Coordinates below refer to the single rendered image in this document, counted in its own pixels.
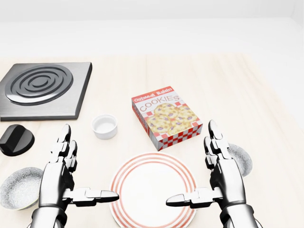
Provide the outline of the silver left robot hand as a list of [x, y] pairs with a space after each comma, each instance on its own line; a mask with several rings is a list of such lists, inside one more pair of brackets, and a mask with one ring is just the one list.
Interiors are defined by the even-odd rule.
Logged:
[[114, 191], [92, 190], [89, 187], [74, 189], [72, 173], [76, 171], [77, 143], [71, 140], [71, 128], [65, 124], [51, 150], [50, 162], [44, 169], [40, 192], [40, 207], [59, 207], [66, 210], [68, 204], [77, 207], [95, 206], [97, 203], [119, 199]]

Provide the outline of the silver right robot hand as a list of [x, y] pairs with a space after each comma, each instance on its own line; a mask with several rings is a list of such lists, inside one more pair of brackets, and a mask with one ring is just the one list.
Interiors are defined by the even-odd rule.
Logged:
[[206, 166], [211, 170], [208, 188], [172, 196], [166, 200], [170, 207], [189, 206], [192, 209], [209, 207], [217, 202], [221, 209], [232, 204], [246, 203], [245, 188], [236, 161], [230, 156], [227, 140], [215, 121], [210, 120], [209, 134], [204, 138]]

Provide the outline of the patterned grey bowl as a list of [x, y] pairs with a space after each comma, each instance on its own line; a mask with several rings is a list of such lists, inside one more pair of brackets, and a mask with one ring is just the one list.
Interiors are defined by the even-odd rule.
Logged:
[[228, 152], [236, 161], [242, 177], [247, 176], [253, 168], [253, 163], [249, 154], [241, 147], [235, 144], [229, 144]]
[[39, 199], [43, 171], [27, 167], [12, 173], [0, 187], [0, 205], [10, 210], [33, 206]]

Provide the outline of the white plate with red rings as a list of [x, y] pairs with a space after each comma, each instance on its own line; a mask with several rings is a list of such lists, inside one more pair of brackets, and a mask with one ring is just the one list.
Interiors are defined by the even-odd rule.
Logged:
[[148, 152], [129, 159], [113, 177], [110, 190], [119, 200], [110, 204], [121, 228], [185, 228], [196, 211], [190, 207], [169, 207], [166, 200], [192, 192], [195, 179], [177, 158]]

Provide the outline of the flat dark stove plate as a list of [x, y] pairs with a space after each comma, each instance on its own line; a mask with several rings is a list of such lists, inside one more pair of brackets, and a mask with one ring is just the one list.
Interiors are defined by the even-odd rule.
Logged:
[[90, 62], [14, 64], [0, 81], [0, 119], [77, 119], [91, 73]]

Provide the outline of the round black stove knob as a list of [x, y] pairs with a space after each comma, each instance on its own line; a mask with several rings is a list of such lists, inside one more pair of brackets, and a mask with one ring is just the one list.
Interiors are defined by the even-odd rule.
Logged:
[[19, 124], [9, 126], [0, 138], [0, 150], [7, 156], [18, 156], [28, 151], [34, 144], [31, 131]]

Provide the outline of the small white ramekin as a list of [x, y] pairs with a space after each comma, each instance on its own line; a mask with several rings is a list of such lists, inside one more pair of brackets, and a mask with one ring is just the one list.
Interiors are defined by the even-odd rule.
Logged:
[[110, 114], [99, 115], [92, 121], [92, 130], [99, 139], [111, 139], [118, 131], [117, 119]]

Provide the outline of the oatmeal raisin cookies box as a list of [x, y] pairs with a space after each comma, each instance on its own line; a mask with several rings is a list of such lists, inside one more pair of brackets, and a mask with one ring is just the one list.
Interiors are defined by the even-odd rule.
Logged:
[[203, 122], [171, 86], [133, 97], [132, 108], [158, 151], [201, 133]]

